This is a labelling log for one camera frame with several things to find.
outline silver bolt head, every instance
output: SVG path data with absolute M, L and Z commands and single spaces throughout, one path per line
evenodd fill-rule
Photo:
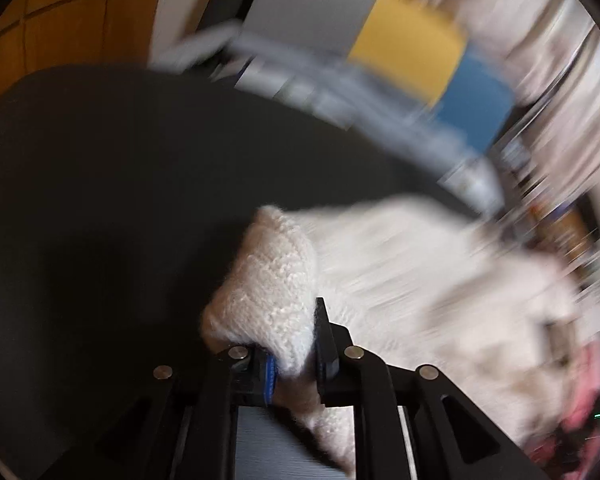
M 234 346 L 229 350 L 229 357 L 237 361 L 244 359 L 247 355 L 249 355 L 249 351 L 244 346 Z
M 433 379 L 437 379 L 440 373 L 435 366 L 424 365 L 420 370 L 420 376 L 427 381 L 432 381 Z
M 365 351 L 359 346 L 347 346 L 344 349 L 344 355 L 349 359 L 361 359 L 364 354 Z
M 154 368 L 154 377 L 159 381 L 168 379 L 173 375 L 173 368 L 169 365 L 160 365 Z

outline white cloth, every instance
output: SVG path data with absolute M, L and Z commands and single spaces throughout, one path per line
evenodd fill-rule
M 600 168 L 600 31 L 596 28 L 560 91 L 525 131 L 559 204 L 586 190 Z
M 295 213 L 267 206 L 203 313 L 203 337 L 214 351 L 269 349 L 275 401 L 347 472 L 352 411 L 325 409 L 312 378 L 317 296 L 355 344 L 399 367 L 439 366 L 518 443 L 557 422 L 568 372 L 544 364 L 541 327 L 573 319 L 575 306 L 553 260 L 501 254 L 483 225 L 420 199 Z
M 579 0 L 425 0 L 446 10 L 502 69 L 518 102 L 536 101 L 591 30 Z

